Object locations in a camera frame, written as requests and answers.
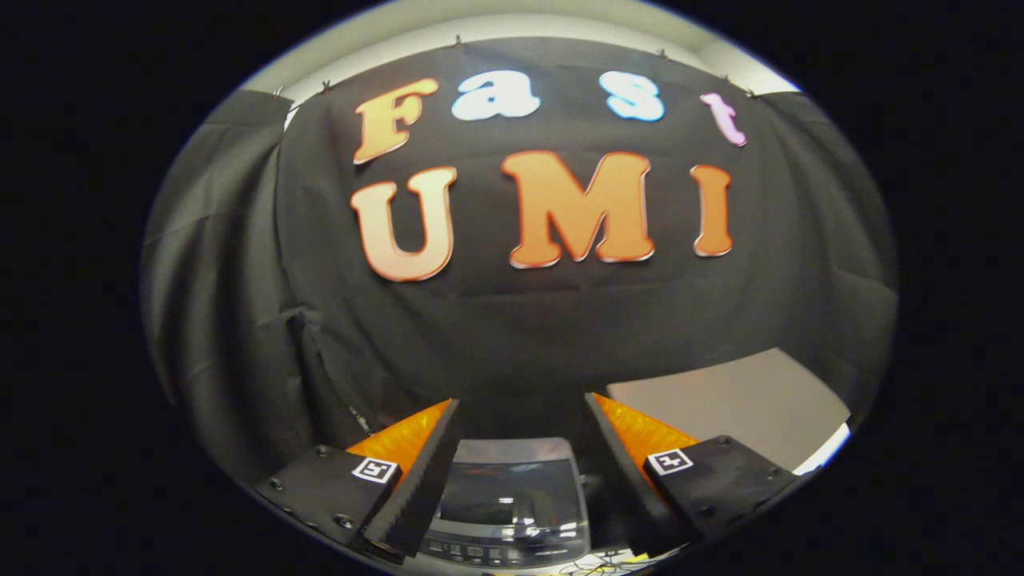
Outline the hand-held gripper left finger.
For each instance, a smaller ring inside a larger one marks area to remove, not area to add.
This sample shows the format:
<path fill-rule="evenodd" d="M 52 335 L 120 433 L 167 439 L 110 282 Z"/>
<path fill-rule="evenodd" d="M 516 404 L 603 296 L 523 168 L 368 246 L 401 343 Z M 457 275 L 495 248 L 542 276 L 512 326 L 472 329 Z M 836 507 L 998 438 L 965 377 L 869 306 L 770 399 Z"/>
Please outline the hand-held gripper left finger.
<path fill-rule="evenodd" d="M 315 445 L 256 482 L 254 493 L 341 553 L 416 557 L 460 442 L 458 408 L 447 398 L 346 449 Z"/>

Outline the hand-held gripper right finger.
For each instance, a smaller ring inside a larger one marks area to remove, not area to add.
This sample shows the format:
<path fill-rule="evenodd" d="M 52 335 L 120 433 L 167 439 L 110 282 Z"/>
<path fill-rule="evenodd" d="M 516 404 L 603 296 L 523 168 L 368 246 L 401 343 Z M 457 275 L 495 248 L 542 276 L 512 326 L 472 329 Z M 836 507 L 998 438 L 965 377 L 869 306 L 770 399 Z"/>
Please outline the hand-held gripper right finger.
<path fill-rule="evenodd" d="M 594 462 L 636 553 L 709 546 L 801 485 L 731 435 L 699 441 L 600 394 L 584 403 L 601 443 Z"/>

